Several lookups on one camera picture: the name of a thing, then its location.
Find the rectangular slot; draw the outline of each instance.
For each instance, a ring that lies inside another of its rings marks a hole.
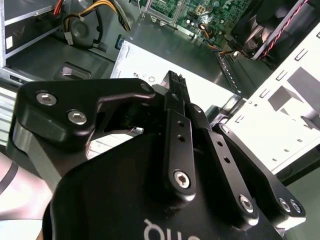
[[[115,42],[114,48],[120,50],[124,41],[125,41],[125,38],[121,34],[119,34],[119,36]]]
[[[297,62],[299,62],[306,54],[307,54],[308,50],[303,49],[295,58],[294,60],[296,60]]]
[[[238,124],[238,123],[240,123],[240,121],[241,121],[242,119],[244,119],[244,118],[245,118],[245,116],[240,115],[240,116],[235,120],[235,122]]]
[[[70,62],[64,62],[53,77],[54,80],[87,80],[90,78],[90,71]]]
[[[260,98],[264,98],[270,91],[268,89],[265,89],[261,94],[260,94]]]
[[[5,39],[5,47],[6,49],[10,49],[14,46],[13,37],[9,36]]]
[[[283,79],[285,77],[285,75],[287,75],[287,71],[283,70],[279,76],[276,77],[276,80],[280,81],[281,79]]]
[[[26,80],[22,80],[21,78],[17,77],[17,76],[13,76],[13,75],[9,75],[9,78],[17,83],[21,83],[21,84],[25,84],[27,81]]]

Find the green circuit board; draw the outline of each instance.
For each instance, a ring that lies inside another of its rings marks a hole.
[[[153,10],[173,18],[177,7],[182,4],[175,25],[199,37],[204,32],[198,29],[200,23],[212,29],[211,42],[221,49],[227,46],[228,36],[252,0],[149,0]]]

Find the black metal bracket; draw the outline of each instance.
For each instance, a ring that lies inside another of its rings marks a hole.
[[[269,221],[281,229],[303,223],[306,211],[276,176],[224,124],[218,124],[214,130],[223,135],[246,185]]]
[[[158,219],[168,229],[169,223],[191,226],[195,218],[207,233],[200,239],[255,239],[261,231],[278,239],[275,227],[305,219],[301,204],[242,142],[221,125],[211,129],[204,111],[191,103],[182,76],[169,71],[161,85],[168,88],[164,95],[136,78],[32,82],[20,88],[12,141],[55,192],[50,214],[59,239],[74,234],[128,239],[123,230],[88,226],[102,226],[99,220],[130,227],[141,215],[142,223]],[[89,141],[135,127],[143,134],[87,161]],[[292,207],[285,212],[279,199],[293,201],[301,212]],[[123,209],[129,220],[109,218]],[[67,222],[82,226],[82,234]]]

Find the red wire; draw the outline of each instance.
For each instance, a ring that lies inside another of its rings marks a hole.
[[[271,42],[268,50],[266,50],[263,54],[263,57],[267,56],[268,52],[275,46],[275,43],[278,41],[278,39],[280,38],[281,34],[285,31],[286,27],[289,26],[290,22],[292,21],[292,19],[294,18],[295,15],[298,14],[298,12],[301,10],[301,8],[303,7],[303,5],[305,3],[307,3],[308,0],[304,0],[303,3],[301,3],[299,5],[299,7],[297,8],[297,10],[294,11],[293,15],[288,19],[288,21],[286,22],[286,24],[283,26],[283,28],[279,31],[278,35],[275,37],[275,39]]]
[[[53,15],[58,15],[60,13],[62,2],[63,0],[59,0],[58,3],[55,5]]]

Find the yellow wire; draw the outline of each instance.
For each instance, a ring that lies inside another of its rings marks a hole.
[[[220,54],[227,54],[228,51],[220,51],[219,53],[220,53]]]
[[[126,26],[126,24],[124,24],[124,28],[125,28],[125,30],[126,30],[127,32],[130,31],[130,29]]]
[[[211,46],[209,43],[208,43],[208,46],[212,49],[215,49],[215,50],[218,50],[218,48],[214,47],[214,46]]]
[[[204,34],[206,35],[206,37],[208,38],[208,39],[210,39],[210,37],[209,37],[209,35],[208,35],[208,33],[205,31],[204,32]]]
[[[78,17],[78,16],[81,16],[83,14],[86,14],[87,12],[91,11],[92,9],[94,9],[95,7],[98,7],[98,6],[101,6],[101,5],[107,5],[109,6],[110,8],[112,8],[112,10],[116,13],[117,13],[117,10],[115,8],[115,6],[108,0],[100,0],[100,1],[97,1],[95,2],[94,4],[92,4],[90,7],[88,7],[87,9],[85,9],[84,11],[80,12],[79,14],[76,14],[76,13],[71,13],[67,16],[67,18],[64,20],[64,26],[65,26],[65,31],[66,32],[69,32],[69,22],[70,22],[70,18],[71,17]]]

